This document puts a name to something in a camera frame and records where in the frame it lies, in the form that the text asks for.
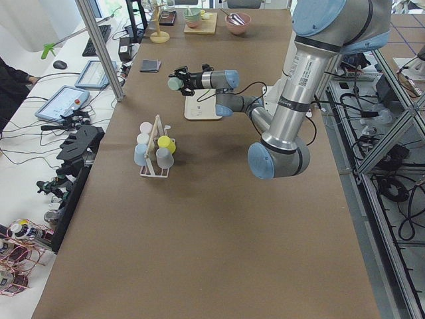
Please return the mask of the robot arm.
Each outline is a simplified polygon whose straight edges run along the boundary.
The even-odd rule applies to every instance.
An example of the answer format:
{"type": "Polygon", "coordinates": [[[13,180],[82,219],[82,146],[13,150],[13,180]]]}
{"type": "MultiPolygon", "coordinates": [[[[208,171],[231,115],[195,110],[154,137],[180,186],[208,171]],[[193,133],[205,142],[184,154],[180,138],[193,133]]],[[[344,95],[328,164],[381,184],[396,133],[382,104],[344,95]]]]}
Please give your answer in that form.
{"type": "Polygon", "coordinates": [[[295,176],[308,167],[310,154],[299,138],[307,111],[329,60],[337,54],[379,49],[389,39],[391,1],[298,1],[292,15],[296,53],[274,114],[255,97],[232,93],[235,70],[190,73],[181,67],[169,75],[168,86],[184,96],[199,89],[216,91],[218,116],[245,113],[261,133],[248,149],[251,172],[260,179],[295,176]]]}

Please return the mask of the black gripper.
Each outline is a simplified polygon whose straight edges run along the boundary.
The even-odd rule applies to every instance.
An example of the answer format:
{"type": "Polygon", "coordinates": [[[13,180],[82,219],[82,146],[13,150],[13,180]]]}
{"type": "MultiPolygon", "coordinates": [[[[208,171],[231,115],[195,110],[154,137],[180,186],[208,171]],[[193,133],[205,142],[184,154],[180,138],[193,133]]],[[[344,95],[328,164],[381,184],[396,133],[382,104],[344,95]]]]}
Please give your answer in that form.
{"type": "Polygon", "coordinates": [[[194,96],[194,90],[211,87],[211,66],[207,63],[202,64],[201,72],[189,72],[187,66],[181,66],[174,70],[174,76],[189,77],[189,88],[180,89],[183,96],[194,96]]]}

